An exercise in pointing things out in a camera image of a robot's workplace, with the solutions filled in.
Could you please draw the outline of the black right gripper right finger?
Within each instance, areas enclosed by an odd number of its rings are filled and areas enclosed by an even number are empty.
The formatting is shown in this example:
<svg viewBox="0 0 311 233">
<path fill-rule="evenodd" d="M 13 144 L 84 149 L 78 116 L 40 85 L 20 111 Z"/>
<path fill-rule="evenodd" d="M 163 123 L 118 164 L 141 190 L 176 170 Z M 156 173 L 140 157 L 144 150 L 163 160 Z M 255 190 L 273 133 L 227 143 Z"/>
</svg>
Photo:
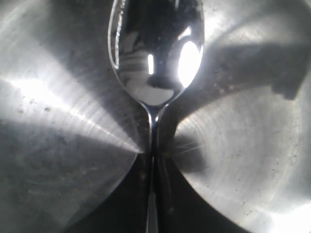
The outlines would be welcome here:
<svg viewBox="0 0 311 233">
<path fill-rule="evenodd" d="M 192 188 L 170 158 L 155 161 L 160 233 L 244 233 Z"/>
</svg>

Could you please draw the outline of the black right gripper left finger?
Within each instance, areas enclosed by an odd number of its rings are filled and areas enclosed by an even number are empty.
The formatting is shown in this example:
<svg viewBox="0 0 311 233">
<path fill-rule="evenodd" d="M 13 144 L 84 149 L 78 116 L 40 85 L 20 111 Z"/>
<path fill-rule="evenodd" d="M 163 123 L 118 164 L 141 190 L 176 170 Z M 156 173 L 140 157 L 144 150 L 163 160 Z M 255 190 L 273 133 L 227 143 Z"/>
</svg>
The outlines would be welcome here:
<svg viewBox="0 0 311 233">
<path fill-rule="evenodd" d="M 65 233 L 145 233 L 148 169 L 145 154 L 138 154 L 122 182 L 97 208 L 65 228 Z"/>
</svg>

